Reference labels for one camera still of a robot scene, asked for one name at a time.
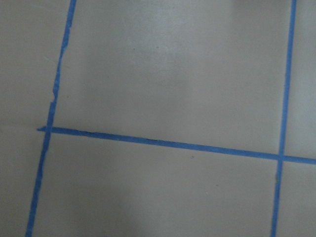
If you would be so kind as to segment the crossing blue tape strip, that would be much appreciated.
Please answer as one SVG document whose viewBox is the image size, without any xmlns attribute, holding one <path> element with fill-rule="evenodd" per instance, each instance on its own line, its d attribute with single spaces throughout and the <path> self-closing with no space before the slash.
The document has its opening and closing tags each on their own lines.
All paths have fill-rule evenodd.
<svg viewBox="0 0 316 237">
<path fill-rule="evenodd" d="M 109 133 L 102 133 L 102 132 L 88 132 L 88 131 L 82 131 L 82 130 L 76 130 L 76 129 L 70 129 L 70 128 L 62 128 L 62 127 L 53 127 L 51 129 L 51 132 L 56 133 L 56 134 L 83 136 L 83 137 L 96 138 L 96 139 L 122 141 L 122 142 L 128 142 L 128 143 L 162 146 L 162 147 L 178 148 L 178 149 L 185 149 L 185 150 L 192 150 L 192 151 L 202 151 L 202 152 L 210 152 L 210 153 L 218 153 L 218 154 L 226 154 L 226 155 L 234 155 L 234 156 L 269 159 L 269 160 L 281 160 L 281 161 L 292 162 L 292 163 L 302 163 L 302 164 L 311 164 L 311 165 L 315 165 L 316 163 L 316 160 L 314 158 L 295 157 L 295 156 L 278 155 L 278 154 L 270 154 L 270 153 L 247 151 L 247 150 L 238 150 L 238 149 L 214 147 L 214 146 L 191 144 L 191 143 L 155 140 L 155 139 L 149 139 L 149 138 L 109 134 Z"/>
</svg>

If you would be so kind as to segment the long blue tape strip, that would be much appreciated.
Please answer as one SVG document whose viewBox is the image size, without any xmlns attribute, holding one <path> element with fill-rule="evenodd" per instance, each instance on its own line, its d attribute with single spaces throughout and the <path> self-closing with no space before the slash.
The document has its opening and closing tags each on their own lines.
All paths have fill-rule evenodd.
<svg viewBox="0 0 316 237">
<path fill-rule="evenodd" d="M 49 105 L 47 121 L 44 127 L 44 138 L 43 138 L 43 143 L 42 143 L 42 149 L 40 153 L 37 174 L 36 174 L 36 179 L 35 179 L 35 184 L 34 184 L 34 189 L 33 189 L 33 195 L 32 195 L 32 200 L 31 200 L 31 205 L 30 205 L 30 211 L 28 215 L 28 222 L 27 222 L 26 231 L 25 231 L 26 237 L 31 237 L 33 235 L 35 219 L 36 219 L 36 214 L 37 214 L 37 207 L 38 207 L 39 197 L 40 197 L 41 184 L 42 184 L 42 179 L 43 179 L 44 164 L 45 164 L 46 154 L 49 149 L 52 127 L 53 127 L 54 117 L 55 117 L 55 112 L 56 112 L 56 106 L 58 102 L 63 57 L 69 44 L 69 38 L 70 38 L 70 33 L 71 33 L 73 17 L 75 14 L 76 4 L 77 4 L 76 0 L 70 0 L 69 8 L 67 11 L 65 29 L 64 29 L 64 34 L 62 38 L 60 54 L 57 61 L 56 74 L 55 74 L 55 79 L 54 79 L 54 84 L 53 84 L 53 89 L 52 89 L 53 97 Z"/>
</svg>

